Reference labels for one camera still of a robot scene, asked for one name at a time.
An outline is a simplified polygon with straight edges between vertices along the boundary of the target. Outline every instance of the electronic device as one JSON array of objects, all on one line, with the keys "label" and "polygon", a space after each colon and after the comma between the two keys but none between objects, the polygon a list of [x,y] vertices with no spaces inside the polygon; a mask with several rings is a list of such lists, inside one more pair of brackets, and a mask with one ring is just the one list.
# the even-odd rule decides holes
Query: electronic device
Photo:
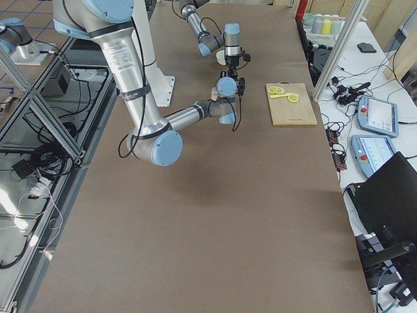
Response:
[{"label": "electronic device", "polygon": [[345,87],[343,85],[338,85],[339,80],[337,77],[332,78],[332,85],[336,86],[336,92],[333,93],[333,97],[336,99],[338,103],[342,106],[346,106],[352,102],[355,102],[356,99],[365,94],[363,89],[367,89],[371,83],[366,82],[360,85],[359,87]]},{"label": "electronic device", "polygon": [[412,297],[417,298],[417,252],[415,248],[402,248],[417,243],[416,190],[417,172],[400,152],[359,188],[347,189],[366,231],[375,233],[384,251],[391,254],[389,257],[387,253],[369,256],[378,257],[381,262],[390,259],[410,291],[400,296],[398,292],[395,295],[390,292],[402,299],[400,305],[407,305]]},{"label": "electronic device", "polygon": [[71,75],[67,68],[60,65],[51,73],[51,77],[45,83],[45,86],[40,91],[43,97],[63,96],[70,85]]},{"label": "electronic device", "polygon": [[369,178],[396,152],[388,136],[353,135],[351,149],[359,167]]},{"label": "electronic device", "polygon": [[362,96],[358,103],[358,123],[362,129],[398,137],[397,104]]},{"label": "electronic device", "polygon": [[361,51],[362,53],[376,53],[377,52],[375,48],[371,44],[368,44],[367,42],[361,42],[360,44],[357,44],[356,46],[358,47],[359,51]]}]

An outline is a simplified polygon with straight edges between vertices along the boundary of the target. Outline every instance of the wooden cutting board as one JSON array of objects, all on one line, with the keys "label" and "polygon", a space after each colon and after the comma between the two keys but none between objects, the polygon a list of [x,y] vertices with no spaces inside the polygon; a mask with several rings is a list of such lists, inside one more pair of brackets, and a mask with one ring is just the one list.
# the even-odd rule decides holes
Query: wooden cutting board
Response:
[{"label": "wooden cutting board", "polygon": [[[271,99],[270,93],[268,93],[270,86],[284,88],[285,93],[298,94],[298,102],[291,103],[287,97]],[[268,83],[266,85],[266,95],[273,125],[317,125],[310,98],[303,83]]]}]

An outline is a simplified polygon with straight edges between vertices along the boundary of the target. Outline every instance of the black cable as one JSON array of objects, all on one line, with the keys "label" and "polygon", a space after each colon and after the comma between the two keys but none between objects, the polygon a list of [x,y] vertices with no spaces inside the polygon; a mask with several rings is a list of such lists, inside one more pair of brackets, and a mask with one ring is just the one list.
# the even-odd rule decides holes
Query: black cable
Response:
[{"label": "black cable", "polygon": [[246,65],[248,65],[249,62],[246,62],[245,64],[243,64],[241,67],[236,68],[236,70],[241,70],[242,68],[244,68]]},{"label": "black cable", "polygon": [[323,125],[324,127],[327,127],[328,130],[331,130],[333,132],[336,133],[336,136],[339,137],[341,135],[341,133],[343,132],[343,129],[345,129],[346,124],[344,122],[327,122]]},{"label": "black cable", "polygon": [[185,18],[183,18],[182,16],[180,16],[178,13],[175,12],[175,10],[174,10],[174,0],[171,0],[171,8],[172,8],[172,12],[174,12],[174,14],[176,16],[178,16],[182,20],[185,20]]},{"label": "black cable", "polygon": [[239,122],[238,123],[237,123],[237,112],[235,108],[233,107],[232,102],[230,102],[229,98],[225,98],[233,111],[233,115],[235,116],[235,122],[233,123],[232,132],[236,132],[238,130],[240,126],[240,122],[242,121],[242,99],[241,98],[242,97],[239,96]]},{"label": "black cable", "polygon": [[409,160],[410,158],[417,158],[417,155],[408,156],[406,159]]},{"label": "black cable", "polygon": [[391,93],[389,93],[389,94],[388,94],[388,96],[386,97],[386,100],[387,100],[387,101],[390,101],[390,96],[391,96],[393,93],[396,93],[396,92],[398,92],[398,91],[400,91],[400,90],[402,90],[402,89],[404,89],[404,86],[403,86],[403,87],[401,87],[401,88],[398,88],[397,90],[392,91]]},{"label": "black cable", "polygon": [[58,50],[58,51],[61,53],[61,55],[64,57],[65,61],[66,61],[68,64],[70,64],[70,61],[68,61],[68,58],[66,57],[65,53],[62,51],[62,49],[58,48],[56,45],[54,45],[54,44],[50,44],[49,42],[44,42],[44,41],[41,41],[41,40],[39,40],[39,39],[34,39],[34,41],[36,41],[36,42],[41,42],[41,43],[43,43],[43,44],[47,44],[48,46],[51,46],[52,48],[55,48],[56,50]]},{"label": "black cable", "polygon": [[200,28],[201,29],[203,29],[202,27],[201,27],[201,24],[203,23],[203,21],[204,20],[209,20],[209,21],[211,21],[216,27],[217,27],[217,30],[219,30],[219,34],[222,34],[222,30],[220,29],[220,27],[219,27],[219,25],[217,25],[217,23],[216,23],[216,21],[214,21],[212,18],[202,18],[201,19],[201,21],[200,21]]},{"label": "black cable", "polygon": [[[135,24],[135,21],[133,18],[131,18],[131,21],[133,23],[134,29],[135,29],[135,34],[137,37],[137,42],[139,44],[139,50],[141,52],[141,62],[142,62],[142,88],[145,87],[146,85],[146,74],[145,74],[145,58],[143,56],[143,48],[142,48],[142,43],[141,43],[141,39],[139,37],[139,33],[137,31],[137,27]],[[139,137],[141,135],[141,131],[142,131],[142,127],[143,127],[143,121],[145,119],[145,108],[146,108],[146,95],[142,96],[142,116],[141,116],[141,124],[137,130],[137,136],[135,137],[134,143],[132,144],[132,146],[130,147],[129,152],[127,152],[127,154],[122,155],[121,153],[121,145],[122,142],[129,136],[129,134],[127,134],[125,137],[122,138],[122,140],[119,142],[119,146],[117,148],[117,154],[119,155],[120,158],[127,158],[129,157],[132,153],[133,150],[135,149],[137,142],[139,141]]]},{"label": "black cable", "polygon": [[[402,26],[402,28],[400,29],[400,31],[402,32],[403,31],[403,29],[404,29],[404,27],[405,27],[405,25],[408,23],[408,21],[410,20],[410,18],[411,18],[411,16],[413,16],[413,14],[415,13],[417,11],[417,7],[412,11],[412,13],[411,13],[411,15],[409,16],[409,18],[407,18],[407,20],[405,21],[405,23],[403,24],[403,26]],[[388,50],[388,53],[391,51],[391,49],[392,49],[392,47],[394,46],[394,42],[395,42],[395,39],[393,40],[393,42],[392,42],[392,44],[391,44],[391,47],[390,47],[390,49]],[[398,82],[398,84],[400,85],[400,86],[402,86],[401,88],[399,88],[399,89],[397,89],[397,90],[395,90],[395,91],[393,91],[393,92],[391,92],[389,95],[388,95],[388,97],[387,97],[387,101],[390,99],[390,96],[393,94],[393,93],[396,93],[397,91],[400,91],[400,90],[402,90],[402,89],[404,89],[405,88],[405,86],[399,81],[399,79],[398,79],[398,77],[397,77],[397,74],[395,73],[395,57],[396,57],[396,55],[397,55],[397,52],[399,51],[399,48],[397,49],[397,51],[395,51],[394,52],[394,54],[393,54],[393,56],[391,56],[388,60],[390,60],[391,58],[392,58],[392,69],[390,69],[391,71],[392,71],[392,74],[394,74],[394,78],[395,78],[395,80]]]},{"label": "black cable", "polygon": [[342,196],[344,196],[345,195],[345,193],[346,193],[346,191],[347,191],[347,189],[349,188],[349,187],[351,187],[351,186],[353,186],[353,183],[350,183],[349,185],[347,185],[346,187],[345,187],[345,189],[343,189],[343,193],[341,194]]},{"label": "black cable", "polygon": [[151,66],[152,64],[155,64],[155,63],[156,63],[156,59],[154,61],[152,61],[151,63],[144,65],[144,67],[149,67],[149,66]]},{"label": "black cable", "polygon": [[51,108],[51,109],[63,110],[63,111],[65,111],[66,113],[74,113],[74,111],[70,111],[70,110],[67,110],[67,109],[61,108],[61,107],[59,107],[59,106],[51,106],[50,108]]},{"label": "black cable", "polygon": [[346,70],[342,70],[342,71],[346,72],[347,74],[350,74],[350,76],[339,76],[341,78],[339,80],[339,82],[341,82],[341,81],[343,81],[343,80],[345,80],[347,78],[352,78],[352,77],[356,77],[356,76],[360,76],[360,75],[369,74],[370,72],[373,72],[374,70],[377,70],[380,67],[381,67],[381,65],[375,65],[374,67],[367,68],[365,71],[363,71],[363,72],[361,72],[359,74],[352,74],[352,73],[347,72]]},{"label": "black cable", "polygon": [[37,138],[41,143],[50,143],[51,139],[49,139],[48,137],[45,137],[45,135],[42,135],[42,130],[43,127],[40,127],[39,130],[35,129],[35,127],[37,127],[36,125],[32,124],[32,122],[30,122],[30,120],[28,120],[26,118],[26,116],[23,116],[22,119],[26,122],[27,126],[29,126],[29,128],[31,130],[33,130],[36,134],[37,134]]},{"label": "black cable", "polygon": [[80,82],[83,82],[83,83],[86,83],[87,84],[87,89],[89,91],[89,101],[88,101],[87,105],[84,108],[82,108],[81,110],[77,110],[77,111],[75,111],[73,113],[68,113],[68,114],[60,115],[60,116],[58,116],[59,119],[61,119],[63,117],[72,116],[72,115],[75,115],[75,114],[82,113],[82,112],[84,112],[90,106],[90,103],[91,103],[91,100],[92,100],[92,97],[91,97],[91,89],[90,89],[90,82],[88,82],[87,80],[77,80],[75,78],[73,78],[73,80],[76,80],[79,83],[79,101],[78,101],[78,106],[81,103],[81,83]]},{"label": "black cable", "polygon": [[329,122],[330,122],[330,118],[329,118],[329,116],[327,116],[326,114],[324,114],[324,113],[321,113],[321,115],[324,115],[326,118],[327,118],[327,123],[326,124],[328,124]]},{"label": "black cable", "polygon": [[[68,159],[71,160],[72,165],[67,172],[64,172]],[[74,160],[59,143],[52,142],[37,147],[31,153],[29,164],[40,173],[56,178],[68,175],[74,166]]]},{"label": "black cable", "polygon": [[[102,84],[100,86],[100,89],[97,91],[97,95],[99,95],[102,92],[102,90],[104,88],[104,85],[105,85],[107,79],[109,78],[109,70],[107,68],[104,68],[104,69],[106,70],[106,78],[105,78],[104,82],[102,82]],[[91,104],[91,108],[93,108],[96,105],[97,98],[98,97],[95,97],[94,98],[93,103]],[[87,115],[85,116],[85,119],[83,120],[81,126],[77,130],[78,133],[80,133],[84,129],[84,127],[85,127],[85,125],[87,123],[87,120],[88,120],[88,118],[90,116],[90,113],[91,113],[91,110],[87,110]]]}]

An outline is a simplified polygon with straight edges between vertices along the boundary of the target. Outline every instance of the table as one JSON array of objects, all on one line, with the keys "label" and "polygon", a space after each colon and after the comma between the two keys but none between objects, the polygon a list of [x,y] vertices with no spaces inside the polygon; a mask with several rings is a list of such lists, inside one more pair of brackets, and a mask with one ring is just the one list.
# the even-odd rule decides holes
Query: table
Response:
[{"label": "table", "polygon": [[[187,128],[168,168],[121,160],[132,123],[118,101],[31,312],[372,312],[323,126],[270,120],[265,83],[312,90],[292,10],[199,13],[239,22],[252,55],[239,130]],[[209,97],[224,68],[199,55],[171,3],[157,4],[151,31],[176,76],[164,114]]]},{"label": "table", "polygon": [[[363,54],[359,52],[359,49],[356,47],[358,43],[361,42],[368,42],[372,44],[375,49],[377,50],[376,53],[369,53]],[[364,72],[366,69],[371,67],[378,67],[383,61],[387,63],[385,54],[382,52],[381,47],[378,45],[375,37],[372,35],[372,32],[369,30],[368,26],[365,22],[359,22],[352,37],[343,52],[343,55],[339,61],[340,68],[344,68],[345,71],[350,72],[352,74],[359,74]],[[339,77],[348,77],[351,76],[347,74],[344,70],[337,68],[334,71],[335,76]],[[402,89],[401,86],[397,81],[388,82],[385,78],[384,74],[384,67],[382,67],[379,71],[374,70],[369,74],[362,74],[359,76],[353,76],[344,79],[341,84],[344,86],[347,85],[354,85],[354,84],[362,84],[365,82],[371,82],[371,86],[369,87],[375,98],[380,98],[383,100],[387,100],[390,93],[389,100],[391,102],[395,102],[398,105],[399,111],[399,120],[404,122],[411,122],[417,120],[417,108],[415,103],[412,101],[406,90]],[[336,109],[336,101],[327,101],[328,99],[332,98],[332,92],[329,88],[326,88],[323,99],[319,101],[320,109],[323,114],[326,114],[331,121],[344,121],[345,123],[348,121],[348,117],[344,116],[339,110]],[[327,117],[323,116],[323,122],[327,123]],[[348,140],[350,139],[351,135],[353,134],[372,134],[370,132],[366,132],[358,127],[357,118],[356,116],[352,119],[352,123],[341,133],[339,137],[339,141],[344,145],[347,149],[347,170],[341,172],[341,179],[340,179],[340,187],[342,190],[350,184],[350,183],[360,183],[366,180],[366,177],[360,171],[352,153],[351,149],[348,144]],[[393,138],[392,142],[395,145],[397,151],[401,151],[404,156],[409,157],[412,155],[417,154],[417,146],[413,144],[415,142],[415,138],[417,136],[417,125],[400,125],[399,126],[399,137]],[[410,159],[409,162],[412,164],[414,168],[417,168],[417,159]],[[349,196],[345,195],[345,204],[347,210],[349,212],[349,218],[352,225],[352,230],[355,235],[360,235],[362,233],[366,233],[356,209],[354,208]],[[383,308],[387,308],[392,302],[392,297],[388,294],[388,292],[395,286],[387,286],[384,288],[380,293],[380,304]],[[415,312],[417,310],[417,302],[413,301],[407,307],[394,307],[391,312]]]}]

